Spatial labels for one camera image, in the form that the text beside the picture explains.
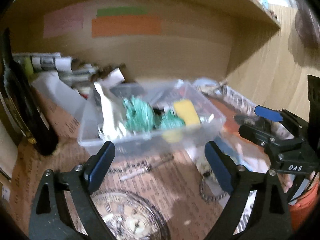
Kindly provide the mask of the person's right hand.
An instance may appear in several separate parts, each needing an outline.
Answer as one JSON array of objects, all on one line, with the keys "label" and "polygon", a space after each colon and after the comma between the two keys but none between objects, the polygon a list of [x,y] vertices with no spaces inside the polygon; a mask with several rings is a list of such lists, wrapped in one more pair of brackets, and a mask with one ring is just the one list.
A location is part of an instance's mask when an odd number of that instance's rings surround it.
[{"label": "person's right hand", "polygon": [[[287,193],[290,189],[293,188],[293,181],[296,178],[297,176],[292,174],[283,174],[279,176],[283,191],[285,193]],[[302,184],[304,185],[303,190],[309,191],[309,189],[312,188],[315,184],[317,184],[318,181],[319,181],[319,173],[312,172],[312,174],[310,174],[310,177],[308,179],[303,180],[302,182]]]}]

